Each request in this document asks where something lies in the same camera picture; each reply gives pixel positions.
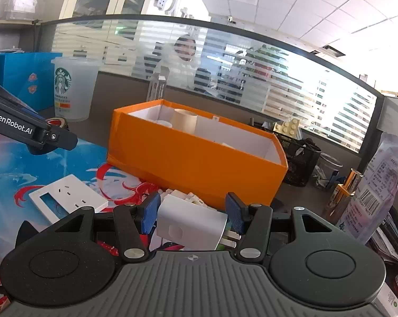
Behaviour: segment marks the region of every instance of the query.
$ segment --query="person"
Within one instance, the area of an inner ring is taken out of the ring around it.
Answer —
[[[162,59],[154,73],[160,73],[161,67],[168,67],[170,74],[167,84],[177,88],[193,90],[199,59],[196,55],[196,41],[189,35],[183,35],[174,44],[162,46]]]

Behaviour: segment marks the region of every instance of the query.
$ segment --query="blue gripper pad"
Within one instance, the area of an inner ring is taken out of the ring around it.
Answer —
[[[158,208],[161,205],[161,196],[158,192],[149,194],[138,206],[137,218],[140,218],[141,234],[148,235],[158,216]]]
[[[249,215],[249,207],[233,192],[229,192],[226,195],[226,214],[228,214],[235,232],[239,235],[244,235],[249,228],[252,218]]]

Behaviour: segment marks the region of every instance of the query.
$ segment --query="gray ribbed surface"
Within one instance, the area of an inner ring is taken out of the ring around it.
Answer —
[[[160,251],[146,263],[124,266],[116,281],[88,302],[62,309],[37,309],[13,303],[1,314],[1,317],[11,316],[381,317],[381,314],[371,305],[340,312],[301,306],[278,292],[260,266],[238,263],[226,251]]]

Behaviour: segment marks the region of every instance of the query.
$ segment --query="starbucks logo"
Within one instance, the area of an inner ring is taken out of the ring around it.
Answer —
[[[64,68],[55,71],[55,91],[58,94],[65,94],[71,87],[71,76]]]

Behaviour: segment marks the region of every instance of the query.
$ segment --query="black basket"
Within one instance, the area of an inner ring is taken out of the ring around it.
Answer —
[[[296,140],[274,131],[271,133],[278,138],[287,157],[288,170],[283,182],[298,187],[306,186],[318,162],[321,149],[305,139]]]

